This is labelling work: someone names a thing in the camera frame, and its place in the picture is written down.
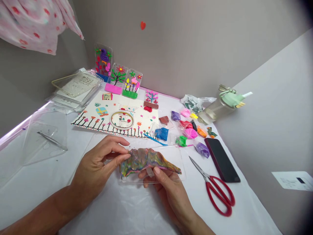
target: scissors handle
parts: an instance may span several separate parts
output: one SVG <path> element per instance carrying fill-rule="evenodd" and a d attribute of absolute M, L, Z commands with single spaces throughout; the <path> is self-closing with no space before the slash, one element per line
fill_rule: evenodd
<path fill-rule="evenodd" d="M 212 184 L 214 184 L 214 186 L 217 188 L 217 190 L 219 191 L 219 193 L 216 191 L 216 189 L 211 185 L 210 182 L 206 182 L 205 185 L 206 185 L 206 190 L 208 192 L 208 195 L 209 195 L 209 198 L 213 204 L 213 206 L 215 207 L 215 209 L 223 216 L 226 216 L 226 217 L 229 217 L 231 216 L 231 213 L 232 213 L 232 206 L 235 205 L 235 197 L 234 197 L 234 194 L 232 193 L 231 189 L 228 187 L 228 185 L 222 181 L 220 178 L 218 177 L 215 177 L 215 176 L 210 176 L 209 179 L 211 180 Z M 220 186 L 215 182 L 215 180 L 218 180 L 220 181 L 224 186 L 225 188 L 227 189 L 229 195 L 230 195 L 230 199 L 226 196 L 226 194 L 224 193 L 224 191 L 220 188 Z M 212 194 L 211 194 L 211 191 L 218 197 L 218 199 L 226 206 L 227 208 L 227 211 L 224 213 L 222 212 L 218 206 L 216 205 L 213 197 L 212 197 Z"/>

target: pink flamingo figure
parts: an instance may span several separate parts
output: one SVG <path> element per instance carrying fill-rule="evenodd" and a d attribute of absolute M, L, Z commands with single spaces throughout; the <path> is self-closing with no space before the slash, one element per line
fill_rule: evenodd
<path fill-rule="evenodd" d="M 132 83 L 132 84 L 137 84 L 137 82 L 138 82 L 138 81 L 136 80 L 136 77 L 133 77 L 133 78 L 131 79 L 131 83 Z"/>

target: blue clay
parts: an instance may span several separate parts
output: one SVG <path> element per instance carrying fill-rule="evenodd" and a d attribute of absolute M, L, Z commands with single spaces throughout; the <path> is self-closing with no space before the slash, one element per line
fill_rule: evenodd
<path fill-rule="evenodd" d="M 177 121 L 177 120 L 180 120 L 180 114 L 175 112 L 175 111 L 172 111 L 172 120 L 173 121 Z"/>
<path fill-rule="evenodd" d="M 198 143 L 195 147 L 199 154 L 201 154 L 202 156 L 206 158 L 209 158 L 210 151 L 203 143 Z"/>
<path fill-rule="evenodd" d="M 165 141 L 167 141 L 168 134 L 169 134 L 169 130 L 164 127 L 155 130 L 155 136 Z"/>

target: purple clay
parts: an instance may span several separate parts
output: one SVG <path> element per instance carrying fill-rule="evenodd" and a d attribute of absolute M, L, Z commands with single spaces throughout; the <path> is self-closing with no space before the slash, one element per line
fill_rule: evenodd
<path fill-rule="evenodd" d="M 173 121 L 177 121 L 177 120 L 180 120 L 180 114 L 175 112 L 175 111 L 172 111 L 172 116 L 171 116 L 172 120 Z"/>
<path fill-rule="evenodd" d="M 201 154 L 202 156 L 206 158 L 209 158 L 210 151 L 203 143 L 198 143 L 195 147 L 199 154 Z"/>
<path fill-rule="evenodd" d="M 100 54 L 101 60 L 108 62 L 110 59 L 107 56 L 107 51 L 105 49 L 101 49 L 101 54 Z"/>

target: scissors blade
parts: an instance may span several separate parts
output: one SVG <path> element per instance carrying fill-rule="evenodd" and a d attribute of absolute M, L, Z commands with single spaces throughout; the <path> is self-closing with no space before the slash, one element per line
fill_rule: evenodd
<path fill-rule="evenodd" d="M 192 161 L 192 163 L 195 165 L 195 167 L 198 169 L 198 171 L 200 171 L 200 173 L 203 175 L 203 177 L 206 176 L 205 172 L 201 169 L 201 167 L 195 162 L 195 160 L 193 160 L 190 156 L 189 156 L 190 160 Z"/>

